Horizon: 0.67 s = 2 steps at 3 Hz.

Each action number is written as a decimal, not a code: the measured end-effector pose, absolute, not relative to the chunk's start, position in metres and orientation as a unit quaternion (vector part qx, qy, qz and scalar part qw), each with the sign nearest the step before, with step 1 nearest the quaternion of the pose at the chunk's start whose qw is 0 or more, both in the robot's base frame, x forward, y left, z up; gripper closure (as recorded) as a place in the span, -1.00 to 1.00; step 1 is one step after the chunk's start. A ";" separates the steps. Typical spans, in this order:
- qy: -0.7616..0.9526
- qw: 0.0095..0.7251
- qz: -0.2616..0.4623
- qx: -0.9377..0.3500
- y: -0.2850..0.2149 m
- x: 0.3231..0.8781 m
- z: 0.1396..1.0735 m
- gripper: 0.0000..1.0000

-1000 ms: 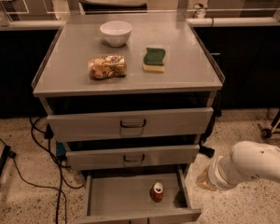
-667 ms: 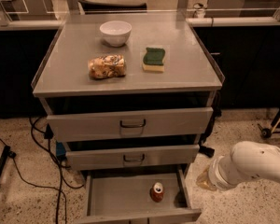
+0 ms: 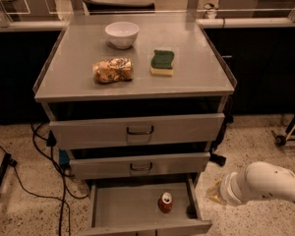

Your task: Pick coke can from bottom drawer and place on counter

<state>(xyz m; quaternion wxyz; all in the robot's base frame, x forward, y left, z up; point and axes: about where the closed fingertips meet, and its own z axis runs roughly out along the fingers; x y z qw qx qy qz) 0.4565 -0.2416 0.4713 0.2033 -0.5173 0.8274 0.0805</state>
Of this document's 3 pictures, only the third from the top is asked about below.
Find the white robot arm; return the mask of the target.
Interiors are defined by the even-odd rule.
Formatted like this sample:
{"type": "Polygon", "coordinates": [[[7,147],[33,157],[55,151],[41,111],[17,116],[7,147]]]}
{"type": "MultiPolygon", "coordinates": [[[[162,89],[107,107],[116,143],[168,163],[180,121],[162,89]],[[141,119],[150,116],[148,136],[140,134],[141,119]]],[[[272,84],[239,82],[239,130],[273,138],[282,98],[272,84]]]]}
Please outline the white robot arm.
{"type": "Polygon", "coordinates": [[[267,162],[257,161],[243,171],[231,172],[207,189],[206,197],[234,207],[250,201],[284,200],[295,205],[295,173],[267,162]]]}

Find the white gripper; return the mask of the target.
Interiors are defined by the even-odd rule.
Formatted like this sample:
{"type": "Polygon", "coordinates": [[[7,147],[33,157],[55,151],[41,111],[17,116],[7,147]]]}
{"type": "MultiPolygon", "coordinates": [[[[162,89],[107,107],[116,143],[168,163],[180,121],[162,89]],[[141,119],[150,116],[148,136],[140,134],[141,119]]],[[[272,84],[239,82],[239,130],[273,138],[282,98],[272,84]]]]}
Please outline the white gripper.
{"type": "Polygon", "coordinates": [[[218,180],[206,190],[206,197],[220,205],[226,204],[237,207],[243,202],[235,195],[237,185],[237,172],[225,175],[222,180],[218,180]]]}

